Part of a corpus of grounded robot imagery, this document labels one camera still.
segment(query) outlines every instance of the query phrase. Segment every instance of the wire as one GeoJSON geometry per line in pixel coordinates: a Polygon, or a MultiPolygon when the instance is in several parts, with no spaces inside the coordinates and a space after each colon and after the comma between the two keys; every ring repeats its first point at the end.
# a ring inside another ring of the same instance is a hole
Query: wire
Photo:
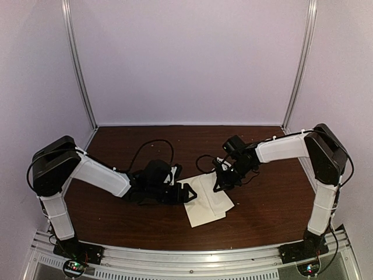
{"type": "Polygon", "coordinates": [[[336,258],[337,254],[338,254],[339,242],[338,242],[337,236],[336,236],[336,234],[333,230],[332,223],[329,223],[329,229],[330,229],[330,232],[332,233],[334,239],[336,240],[336,245],[337,245],[336,251],[335,251],[332,259],[330,260],[330,262],[326,265],[326,267],[322,271],[317,273],[317,276],[320,275],[321,273],[324,273],[330,267],[330,265],[332,264],[332,262],[334,261],[334,259],[336,258]]]}
{"type": "Polygon", "coordinates": [[[171,148],[171,159],[170,159],[170,166],[173,165],[173,161],[174,161],[174,154],[175,154],[175,151],[174,151],[174,147],[173,145],[171,144],[170,141],[166,140],[166,139],[155,139],[155,140],[151,140],[151,141],[147,141],[145,142],[144,144],[142,144],[140,146],[140,148],[137,150],[137,152],[135,153],[135,155],[133,156],[132,160],[131,160],[131,164],[129,165],[129,168],[126,170],[126,172],[130,172],[132,167],[133,167],[133,164],[135,163],[135,160],[137,158],[137,156],[139,155],[139,153],[141,152],[141,150],[148,144],[151,144],[151,143],[155,143],[155,142],[165,142],[167,143],[170,148],[171,148]]]}
{"type": "Polygon", "coordinates": [[[255,175],[253,175],[247,182],[242,183],[242,185],[247,185],[248,183],[251,182],[252,179],[254,179],[255,177],[258,177],[261,174],[260,171],[254,171],[254,170],[252,171],[255,173],[255,175]]]}
{"type": "Polygon", "coordinates": [[[53,242],[51,241],[51,238],[52,238],[52,237],[55,237],[55,235],[52,234],[52,235],[50,235],[50,236],[48,237],[49,243],[51,243],[53,246],[56,246],[56,245],[57,245],[57,240],[56,240],[56,243],[53,243],[53,242]]]}
{"type": "Polygon", "coordinates": [[[203,158],[212,158],[212,159],[215,159],[215,157],[213,157],[212,155],[202,155],[202,156],[199,156],[197,159],[196,159],[196,167],[198,169],[198,171],[202,172],[203,174],[210,174],[210,173],[214,173],[215,172],[215,168],[212,169],[211,171],[204,171],[202,170],[199,165],[198,165],[198,162],[203,159],[203,158]]]}

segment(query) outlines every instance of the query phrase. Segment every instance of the lavender wall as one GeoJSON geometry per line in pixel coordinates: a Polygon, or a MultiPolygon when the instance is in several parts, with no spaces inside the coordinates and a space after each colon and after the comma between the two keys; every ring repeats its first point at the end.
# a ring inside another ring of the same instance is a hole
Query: lavender wall
{"type": "Polygon", "coordinates": [[[64,134],[86,144],[90,127],[60,1],[2,1],[0,30],[0,278],[19,279],[46,223],[26,185],[31,157],[64,134]]]}
{"type": "Polygon", "coordinates": [[[308,1],[72,1],[103,124],[280,124],[308,1]]]}
{"type": "Polygon", "coordinates": [[[327,123],[345,145],[356,175],[342,191],[344,223],[363,278],[373,263],[373,2],[319,1],[307,70],[290,129],[327,123]]]}

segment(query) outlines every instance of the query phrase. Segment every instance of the black cable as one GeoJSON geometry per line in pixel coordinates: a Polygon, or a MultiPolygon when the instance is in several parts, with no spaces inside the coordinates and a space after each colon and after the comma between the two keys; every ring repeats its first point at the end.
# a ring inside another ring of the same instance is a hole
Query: black cable
{"type": "Polygon", "coordinates": [[[174,161],[174,154],[175,154],[175,151],[174,151],[174,147],[173,145],[171,144],[170,141],[166,140],[166,139],[155,139],[155,140],[151,140],[151,141],[147,141],[145,142],[144,144],[142,144],[140,146],[140,148],[137,150],[137,152],[135,153],[135,155],[133,156],[132,160],[131,160],[131,164],[129,165],[129,168],[126,170],[126,172],[130,172],[131,169],[132,169],[132,166],[133,164],[135,163],[135,160],[137,158],[137,156],[139,155],[139,153],[141,152],[141,150],[148,144],[151,144],[151,143],[155,143],[155,142],[165,142],[167,143],[170,148],[171,148],[171,159],[170,159],[170,166],[173,165],[173,161],[174,161]]]}
{"type": "Polygon", "coordinates": [[[211,173],[214,173],[215,172],[215,169],[212,169],[211,171],[204,171],[202,170],[199,166],[198,166],[198,162],[203,159],[203,158],[212,158],[212,159],[215,159],[215,157],[213,157],[212,155],[202,155],[202,156],[199,156],[197,159],[196,159],[196,167],[198,169],[198,171],[200,171],[201,173],[203,174],[211,174],[211,173]]]}
{"type": "Polygon", "coordinates": [[[335,251],[332,259],[330,260],[330,262],[326,265],[326,267],[322,271],[318,272],[317,275],[320,275],[321,273],[324,273],[330,267],[330,265],[332,264],[332,262],[334,261],[334,259],[336,258],[337,254],[338,254],[339,242],[338,242],[337,236],[336,236],[336,234],[335,234],[335,232],[334,232],[334,230],[332,228],[332,224],[331,223],[329,223],[329,229],[330,229],[330,232],[332,233],[334,239],[336,240],[336,245],[337,245],[336,251],[335,251]]]}
{"type": "Polygon", "coordinates": [[[49,243],[51,243],[53,246],[56,246],[56,245],[57,245],[57,241],[56,241],[56,243],[53,243],[53,242],[51,241],[51,238],[52,238],[52,237],[55,237],[55,235],[52,234],[52,235],[50,235],[50,236],[48,237],[49,243]]]}
{"type": "Polygon", "coordinates": [[[253,175],[247,182],[242,183],[242,185],[247,185],[248,183],[251,182],[252,179],[254,179],[255,177],[258,177],[260,175],[260,171],[254,171],[254,170],[252,170],[252,171],[255,173],[255,175],[253,175]]]}
{"type": "Polygon", "coordinates": [[[27,172],[26,172],[26,181],[27,181],[27,184],[29,185],[29,187],[30,187],[30,188],[35,192],[35,189],[34,189],[33,186],[31,185],[31,182],[30,182],[30,178],[29,178],[29,177],[30,177],[30,171],[31,171],[31,168],[33,168],[34,164],[35,164],[38,160],[40,160],[40,159],[42,159],[42,158],[44,158],[44,157],[46,157],[46,156],[53,155],[53,154],[55,154],[55,153],[70,152],[70,151],[74,151],[74,152],[78,152],[78,153],[84,154],[83,151],[78,150],[78,149],[72,149],[72,148],[70,148],[70,149],[59,149],[59,150],[52,150],[51,152],[48,152],[48,153],[43,153],[42,155],[40,155],[40,156],[38,156],[36,159],[34,159],[34,160],[31,162],[31,164],[29,165],[29,168],[27,168],[27,172]]]}

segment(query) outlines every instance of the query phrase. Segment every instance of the wooden tabletop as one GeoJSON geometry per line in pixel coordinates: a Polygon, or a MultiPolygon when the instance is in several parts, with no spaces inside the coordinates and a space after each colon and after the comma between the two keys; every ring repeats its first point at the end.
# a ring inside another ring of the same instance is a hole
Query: wooden tabletop
{"type": "MultiPolygon", "coordinates": [[[[222,144],[239,135],[245,142],[283,135],[280,127],[166,126],[102,127],[88,152],[119,169],[128,168],[140,145],[164,138],[175,148],[180,179],[199,175],[195,160],[202,154],[224,157],[222,144]]],[[[151,159],[170,158],[165,143],[145,147],[133,169],[151,159]]],[[[200,163],[212,168],[209,159],[200,163]]],[[[224,219],[191,228],[183,205],[138,206],[97,187],[73,180],[65,197],[82,241],[154,250],[238,249],[302,239],[311,216],[314,192],[298,159],[262,164],[248,185],[227,191],[235,207],[224,219]]]]}

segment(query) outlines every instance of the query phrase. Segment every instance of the black mounting bracket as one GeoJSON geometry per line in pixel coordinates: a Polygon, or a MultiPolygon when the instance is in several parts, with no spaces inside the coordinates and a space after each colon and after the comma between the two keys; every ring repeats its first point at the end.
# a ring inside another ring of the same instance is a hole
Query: black mounting bracket
{"type": "MultiPolygon", "coordinates": [[[[75,256],[75,261],[84,264],[87,258],[87,263],[89,264],[101,264],[101,259],[104,254],[104,247],[82,242],[78,242],[78,247],[81,253],[75,256]]],[[[53,253],[64,258],[72,257],[71,255],[68,255],[67,251],[63,250],[58,244],[54,246],[53,253]]]]}
{"type": "MultiPolygon", "coordinates": [[[[316,250],[305,250],[305,241],[281,245],[279,251],[283,264],[304,261],[309,258],[317,257],[316,250]]],[[[325,244],[325,239],[322,240],[318,247],[318,251],[319,255],[329,252],[328,246],[325,244]]]]}

